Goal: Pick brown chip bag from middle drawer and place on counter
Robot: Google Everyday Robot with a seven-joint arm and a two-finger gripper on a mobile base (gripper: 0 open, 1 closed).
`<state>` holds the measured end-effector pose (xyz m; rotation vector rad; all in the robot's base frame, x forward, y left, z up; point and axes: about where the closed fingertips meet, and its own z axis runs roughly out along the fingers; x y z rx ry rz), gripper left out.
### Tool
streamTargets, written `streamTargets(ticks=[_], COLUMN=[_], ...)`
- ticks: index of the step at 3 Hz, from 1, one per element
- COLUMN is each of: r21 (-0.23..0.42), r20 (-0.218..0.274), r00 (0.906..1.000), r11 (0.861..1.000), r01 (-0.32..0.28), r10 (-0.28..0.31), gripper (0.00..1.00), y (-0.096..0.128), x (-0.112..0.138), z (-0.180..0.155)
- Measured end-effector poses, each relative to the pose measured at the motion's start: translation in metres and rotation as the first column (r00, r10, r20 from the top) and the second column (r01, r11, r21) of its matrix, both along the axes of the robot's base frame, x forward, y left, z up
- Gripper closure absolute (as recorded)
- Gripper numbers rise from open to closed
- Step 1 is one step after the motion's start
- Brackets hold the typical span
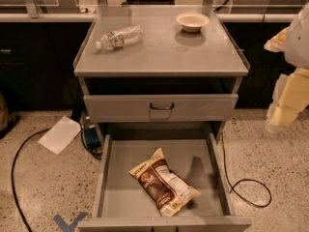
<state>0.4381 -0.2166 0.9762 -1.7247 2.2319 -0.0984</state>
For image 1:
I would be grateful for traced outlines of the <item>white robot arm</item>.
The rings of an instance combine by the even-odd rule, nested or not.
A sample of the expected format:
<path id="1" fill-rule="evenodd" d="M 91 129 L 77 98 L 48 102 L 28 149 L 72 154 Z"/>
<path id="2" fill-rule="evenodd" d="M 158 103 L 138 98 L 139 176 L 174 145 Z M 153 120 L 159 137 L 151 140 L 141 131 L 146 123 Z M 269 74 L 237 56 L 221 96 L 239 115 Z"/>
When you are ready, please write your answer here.
<path id="1" fill-rule="evenodd" d="M 309 4 L 287 28 L 267 41 L 265 49 L 282 51 L 286 62 L 295 66 L 293 73 L 281 74 L 277 79 L 267 111 L 266 128 L 278 133 L 289 127 L 309 105 Z"/>

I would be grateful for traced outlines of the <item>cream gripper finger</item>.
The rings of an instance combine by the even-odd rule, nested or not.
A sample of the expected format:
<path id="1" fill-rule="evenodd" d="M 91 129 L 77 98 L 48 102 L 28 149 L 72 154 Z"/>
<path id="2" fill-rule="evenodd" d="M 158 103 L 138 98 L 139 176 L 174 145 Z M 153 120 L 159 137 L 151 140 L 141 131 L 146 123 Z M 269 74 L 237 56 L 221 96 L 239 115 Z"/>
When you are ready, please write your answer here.
<path id="1" fill-rule="evenodd" d="M 270 121 L 276 126 L 289 127 L 309 105 L 309 70 L 296 69 L 287 81 Z"/>
<path id="2" fill-rule="evenodd" d="M 283 92 L 287 78 L 288 77 L 285 74 L 280 74 L 274 86 L 274 90 L 272 93 L 272 103 L 268 107 L 267 120 L 266 120 L 266 129 L 268 132 L 271 133 L 279 133 L 284 129 L 281 126 L 276 126 L 273 122 L 270 121 L 270 119 L 271 116 L 273 115 L 276 105 L 278 104 L 279 98 Z"/>

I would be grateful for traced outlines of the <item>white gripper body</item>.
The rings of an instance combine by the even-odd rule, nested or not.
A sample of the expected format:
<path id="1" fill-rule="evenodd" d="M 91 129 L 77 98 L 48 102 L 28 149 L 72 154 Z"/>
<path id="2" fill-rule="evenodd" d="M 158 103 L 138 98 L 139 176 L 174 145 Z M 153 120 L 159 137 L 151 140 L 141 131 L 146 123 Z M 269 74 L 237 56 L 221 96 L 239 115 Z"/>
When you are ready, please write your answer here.
<path id="1" fill-rule="evenodd" d="M 265 43 L 264 49 L 270 52 L 284 52 L 286 48 L 286 37 L 288 30 L 289 28 L 286 27 L 273 36 Z"/>

